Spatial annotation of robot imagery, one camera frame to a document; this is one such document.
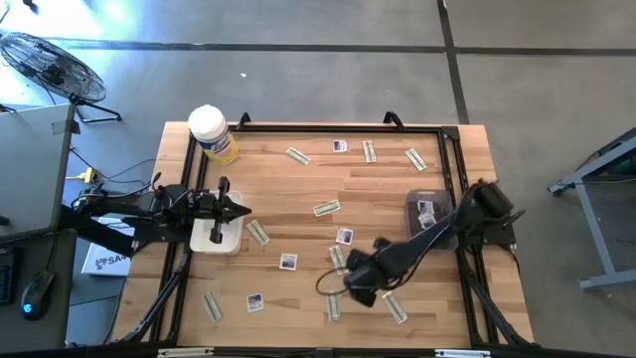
white jar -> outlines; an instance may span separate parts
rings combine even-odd
[[[239,155],[226,118],[215,106],[202,105],[190,113],[188,127],[213,163],[226,165]]]

small card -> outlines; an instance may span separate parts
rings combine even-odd
[[[281,254],[279,269],[296,270],[296,263],[298,262],[298,255],[296,254]]]
[[[420,214],[417,218],[419,219],[421,227],[425,230],[437,224],[435,217],[433,217],[432,215]]]
[[[433,209],[433,202],[427,200],[417,200],[417,210],[419,214],[435,215],[435,209]]]
[[[338,229],[338,235],[336,236],[336,243],[351,245],[354,241],[354,231],[350,229],[340,228]]]
[[[347,151],[347,141],[346,140],[334,140],[334,152],[335,153],[343,153]]]
[[[262,293],[251,294],[247,297],[247,313],[257,312],[265,308]]]

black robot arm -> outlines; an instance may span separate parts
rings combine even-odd
[[[451,214],[410,241],[392,243],[377,238],[376,251],[370,255],[351,250],[345,287],[354,299],[372,306],[378,289],[395,289],[408,281],[435,242],[457,234],[478,234],[488,225],[505,222],[512,208],[497,184],[480,181],[469,188]]]
[[[160,175],[155,176],[153,184]],[[251,213],[250,208],[234,203],[227,195],[229,191],[227,177],[220,178],[217,195],[209,189],[192,190],[181,184],[153,185],[153,191],[144,194],[111,193],[96,186],[83,191],[72,207],[87,217],[129,215],[122,221],[135,228],[134,240],[138,242],[189,243],[195,219],[211,219],[215,226],[210,241],[220,244],[221,225]]]

computer mouse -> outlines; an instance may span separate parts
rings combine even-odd
[[[51,286],[55,274],[48,270],[36,273],[27,283],[22,293],[20,309],[26,319],[36,320],[42,318],[49,309]]]

white holder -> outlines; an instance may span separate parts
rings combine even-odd
[[[242,196],[239,192],[228,192],[228,197],[233,202],[242,205]],[[221,225],[223,239],[220,244],[210,241],[210,232],[215,226],[214,220],[195,219],[190,237],[190,249],[195,253],[212,255],[236,255],[240,250],[240,237],[242,234],[243,217],[232,220],[229,224]]]

